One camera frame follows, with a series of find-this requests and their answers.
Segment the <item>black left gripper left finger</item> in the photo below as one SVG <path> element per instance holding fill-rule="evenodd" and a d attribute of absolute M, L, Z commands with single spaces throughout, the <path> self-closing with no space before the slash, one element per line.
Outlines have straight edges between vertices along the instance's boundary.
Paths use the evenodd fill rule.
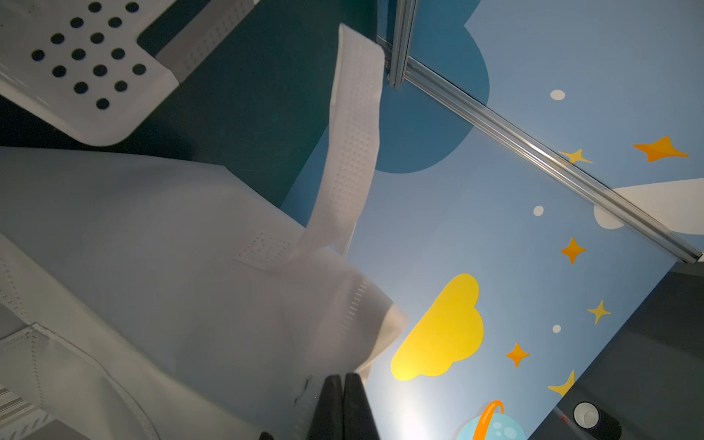
<path fill-rule="evenodd" d="M 343 388 L 339 375 L 328 376 L 317 399 L 307 440 L 343 440 Z"/>

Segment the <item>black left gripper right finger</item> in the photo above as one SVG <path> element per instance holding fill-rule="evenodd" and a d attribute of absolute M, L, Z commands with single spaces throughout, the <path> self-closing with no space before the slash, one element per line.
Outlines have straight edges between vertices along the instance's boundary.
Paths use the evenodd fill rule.
<path fill-rule="evenodd" d="M 344 440 L 380 440 L 361 377 L 346 374 L 344 388 Z"/>

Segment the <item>white insulated delivery bag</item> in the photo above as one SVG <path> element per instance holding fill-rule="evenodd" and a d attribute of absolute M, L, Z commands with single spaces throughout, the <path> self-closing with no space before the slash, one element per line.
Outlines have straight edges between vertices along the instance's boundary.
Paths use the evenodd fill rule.
<path fill-rule="evenodd" d="M 1 150 L 1 383 L 91 439 L 302 439 L 406 316 L 336 250 L 380 149 L 381 47 L 338 30 L 298 224 L 224 167 Z"/>

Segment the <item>white perforated plastic basket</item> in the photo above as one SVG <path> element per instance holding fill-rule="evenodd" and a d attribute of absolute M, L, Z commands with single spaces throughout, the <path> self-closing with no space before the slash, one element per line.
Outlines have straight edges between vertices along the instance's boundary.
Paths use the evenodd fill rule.
<path fill-rule="evenodd" d="M 256 7 L 210 1 L 155 56 L 169 1 L 4 1 L 1 95 L 94 147 L 127 138 Z"/>

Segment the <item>aluminium back table rail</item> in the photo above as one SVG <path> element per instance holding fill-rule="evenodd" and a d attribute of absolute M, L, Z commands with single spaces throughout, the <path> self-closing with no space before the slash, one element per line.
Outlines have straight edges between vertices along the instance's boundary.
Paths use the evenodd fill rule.
<path fill-rule="evenodd" d="M 425 64 L 409 58 L 404 80 L 467 121 L 473 128 L 532 163 L 536 168 L 655 243 L 677 260 L 696 263 L 703 256 L 701 250 L 678 236 L 656 218 L 520 130 Z"/>

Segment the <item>aluminium right corner post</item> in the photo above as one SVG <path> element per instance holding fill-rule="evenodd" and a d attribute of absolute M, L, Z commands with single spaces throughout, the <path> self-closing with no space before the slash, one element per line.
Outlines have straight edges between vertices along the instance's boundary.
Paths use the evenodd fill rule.
<path fill-rule="evenodd" d="M 398 0 L 395 3 L 389 83 L 396 90 L 405 79 L 417 8 L 417 0 Z"/>

